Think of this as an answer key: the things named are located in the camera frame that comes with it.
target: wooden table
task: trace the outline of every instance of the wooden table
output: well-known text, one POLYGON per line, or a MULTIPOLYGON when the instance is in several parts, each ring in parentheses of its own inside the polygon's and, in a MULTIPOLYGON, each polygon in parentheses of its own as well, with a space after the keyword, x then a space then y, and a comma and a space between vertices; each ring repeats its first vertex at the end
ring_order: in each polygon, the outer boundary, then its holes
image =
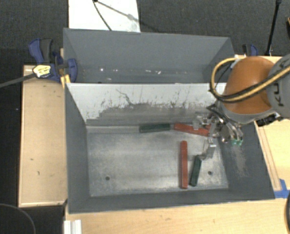
MULTIPOLYGON (((24 74, 31 73, 24 67, 24 74)), ((19 206, 61 205, 67 198, 63 88, 49 80, 23 84, 19 206)), ((257 129, 273 186, 278 177, 290 188, 290 121, 257 129)), ((82 233, 190 234, 287 233, 285 199, 167 209, 66 213, 82 220, 82 233)))

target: wooden board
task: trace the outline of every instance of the wooden board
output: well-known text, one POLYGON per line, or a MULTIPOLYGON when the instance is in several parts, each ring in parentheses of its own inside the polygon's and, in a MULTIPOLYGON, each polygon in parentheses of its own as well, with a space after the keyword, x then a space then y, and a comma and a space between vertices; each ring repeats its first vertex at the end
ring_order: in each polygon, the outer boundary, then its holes
MULTIPOLYGON (((25 66, 24 75, 33 66, 25 66)), ((63 89, 46 79, 22 87, 19 207, 63 204, 67 198, 63 148, 63 89)))

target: blue tape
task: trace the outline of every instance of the blue tape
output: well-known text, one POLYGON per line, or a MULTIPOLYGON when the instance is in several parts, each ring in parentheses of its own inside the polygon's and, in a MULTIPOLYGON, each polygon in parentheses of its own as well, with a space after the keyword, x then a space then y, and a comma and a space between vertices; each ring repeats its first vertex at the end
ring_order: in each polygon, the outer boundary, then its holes
POLYGON ((286 183, 283 179, 279 179, 281 184, 281 191, 275 191, 275 198, 288 198, 288 195, 290 193, 290 190, 287 190, 286 183))

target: metal rod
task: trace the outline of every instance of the metal rod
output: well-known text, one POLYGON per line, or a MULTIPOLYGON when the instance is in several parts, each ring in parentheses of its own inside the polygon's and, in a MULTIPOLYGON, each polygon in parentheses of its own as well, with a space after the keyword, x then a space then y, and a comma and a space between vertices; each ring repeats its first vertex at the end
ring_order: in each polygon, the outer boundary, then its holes
POLYGON ((273 36, 273 32, 275 30, 275 25, 276 25, 276 20, 277 20, 277 15, 278 15, 278 10, 279 10, 279 5, 280 4, 281 4, 281 0, 276 0, 276 7, 275 7, 275 12, 274 12, 273 18, 272 18, 270 37, 268 39, 267 50, 265 52, 266 56, 270 56, 271 55, 272 36, 273 36))

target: red stick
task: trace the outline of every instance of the red stick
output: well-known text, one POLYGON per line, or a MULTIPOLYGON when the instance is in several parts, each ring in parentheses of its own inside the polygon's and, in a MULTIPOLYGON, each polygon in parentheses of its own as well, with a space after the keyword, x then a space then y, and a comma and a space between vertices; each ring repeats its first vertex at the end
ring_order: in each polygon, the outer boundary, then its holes
POLYGON ((183 140, 180 143, 180 187, 188 188, 188 150, 187 141, 183 140))

